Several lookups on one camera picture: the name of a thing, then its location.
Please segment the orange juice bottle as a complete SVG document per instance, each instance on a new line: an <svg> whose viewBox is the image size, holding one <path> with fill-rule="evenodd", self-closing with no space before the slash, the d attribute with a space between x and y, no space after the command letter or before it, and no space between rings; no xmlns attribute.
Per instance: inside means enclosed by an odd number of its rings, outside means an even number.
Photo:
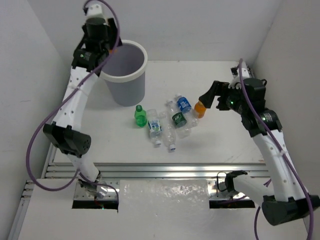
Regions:
<svg viewBox="0 0 320 240"><path fill-rule="evenodd" d="M118 51L118 49L117 48L114 48L114 49L110 49L109 51L108 51L108 53L109 54L112 54L112 53L116 53Z"/></svg>
<svg viewBox="0 0 320 240"><path fill-rule="evenodd" d="M194 111L198 119L201 119L204 117L206 110L207 108L204 106L204 104L200 100L194 106Z"/></svg>

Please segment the clear bottle dark blue label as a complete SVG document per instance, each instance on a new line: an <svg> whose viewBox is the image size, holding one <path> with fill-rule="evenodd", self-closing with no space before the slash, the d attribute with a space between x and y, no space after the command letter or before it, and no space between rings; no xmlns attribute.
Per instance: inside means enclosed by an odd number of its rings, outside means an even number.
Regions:
<svg viewBox="0 0 320 240"><path fill-rule="evenodd" d="M175 95L175 100L177 106L183 114L188 113L192 109L190 102L185 96L181 95L180 93L177 93Z"/></svg>

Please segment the clear bottle dark green label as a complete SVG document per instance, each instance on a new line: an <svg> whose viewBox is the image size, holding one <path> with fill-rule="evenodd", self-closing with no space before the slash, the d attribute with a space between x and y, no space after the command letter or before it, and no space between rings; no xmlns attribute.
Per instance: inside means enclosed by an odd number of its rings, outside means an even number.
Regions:
<svg viewBox="0 0 320 240"><path fill-rule="evenodd" d="M193 109L183 113L177 103L171 99L166 101L165 106L180 139L188 137L192 128L199 125L199 120L194 116Z"/></svg>

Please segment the orange juice bottle front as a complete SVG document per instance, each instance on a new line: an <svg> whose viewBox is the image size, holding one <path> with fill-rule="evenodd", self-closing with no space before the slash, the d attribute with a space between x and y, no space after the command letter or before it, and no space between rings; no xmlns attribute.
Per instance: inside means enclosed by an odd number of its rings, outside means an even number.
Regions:
<svg viewBox="0 0 320 240"><path fill-rule="evenodd" d="M108 53L109 54L112 54L112 53L116 53L118 51L118 49L117 48L114 48L114 49L110 49L109 51L108 51Z"/></svg>

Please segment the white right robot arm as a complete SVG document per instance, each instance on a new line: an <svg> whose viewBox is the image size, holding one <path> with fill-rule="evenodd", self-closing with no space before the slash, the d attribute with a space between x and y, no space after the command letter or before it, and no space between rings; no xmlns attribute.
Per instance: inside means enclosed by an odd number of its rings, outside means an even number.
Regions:
<svg viewBox="0 0 320 240"><path fill-rule="evenodd" d="M286 147L282 125L277 114L265 106L266 84L264 79L244 80L248 103L239 83L231 87L228 82L215 80L199 101L209 109L217 98L218 110L240 114L242 125L262 154L273 188L255 182L244 170L236 170L226 174L222 189L230 195L244 193L262 208L268 223L277 226L305 218L319 208L320 198L302 190L283 159Z"/></svg>

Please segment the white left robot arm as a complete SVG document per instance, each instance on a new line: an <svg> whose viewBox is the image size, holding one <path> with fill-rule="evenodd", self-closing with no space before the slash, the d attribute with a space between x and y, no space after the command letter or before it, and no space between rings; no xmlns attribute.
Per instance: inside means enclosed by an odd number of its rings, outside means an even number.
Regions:
<svg viewBox="0 0 320 240"><path fill-rule="evenodd" d="M67 156L79 173L79 184L96 199L102 199L109 187L102 182L100 171L87 156L92 139L82 133L82 118L93 86L97 83L102 63L122 45L113 18L90 17L82 26L83 37L73 52L68 86L63 106L43 133Z"/></svg>

